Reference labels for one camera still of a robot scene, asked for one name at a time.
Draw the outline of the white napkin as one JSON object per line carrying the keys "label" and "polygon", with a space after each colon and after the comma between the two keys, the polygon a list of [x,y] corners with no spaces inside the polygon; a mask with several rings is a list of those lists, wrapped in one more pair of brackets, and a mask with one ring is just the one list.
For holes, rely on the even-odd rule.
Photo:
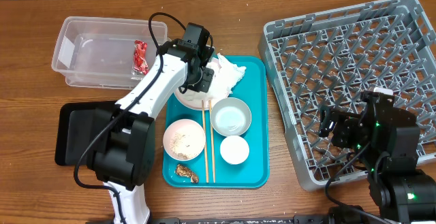
{"label": "white napkin", "polygon": [[245,66],[238,66],[237,64],[231,62],[225,66],[224,81],[228,86],[230,94],[232,94],[232,89],[236,86],[236,84],[243,79],[246,69],[247,68]]}

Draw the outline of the small white cup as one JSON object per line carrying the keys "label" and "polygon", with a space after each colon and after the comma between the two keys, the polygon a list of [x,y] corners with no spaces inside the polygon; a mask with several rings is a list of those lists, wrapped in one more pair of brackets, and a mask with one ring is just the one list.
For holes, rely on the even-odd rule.
{"label": "small white cup", "polygon": [[249,145],[244,138],[231,135],[221,142],[220,154],[223,160],[230,165],[239,165],[247,160]]}

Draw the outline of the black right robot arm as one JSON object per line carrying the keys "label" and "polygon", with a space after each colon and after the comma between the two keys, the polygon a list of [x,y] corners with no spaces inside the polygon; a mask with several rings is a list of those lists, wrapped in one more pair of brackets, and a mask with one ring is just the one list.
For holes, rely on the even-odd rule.
{"label": "black right robot arm", "polygon": [[417,168],[420,128],[416,116],[396,108],[389,89],[364,91],[360,99],[366,106],[359,114],[322,106],[319,136],[330,137],[336,147],[353,150],[344,170],[355,161],[364,164],[379,215],[329,196],[335,206],[324,222],[434,223],[435,180]]}

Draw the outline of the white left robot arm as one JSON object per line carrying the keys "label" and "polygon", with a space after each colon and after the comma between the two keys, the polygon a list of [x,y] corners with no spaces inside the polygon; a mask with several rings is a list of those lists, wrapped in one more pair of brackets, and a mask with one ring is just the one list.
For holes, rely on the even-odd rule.
{"label": "white left robot arm", "polygon": [[143,183],[154,161],[155,119],[178,89],[207,92],[213,39],[183,37],[157,48],[148,74],[112,108],[93,115],[91,142],[81,159],[109,191],[114,223],[148,223]]}

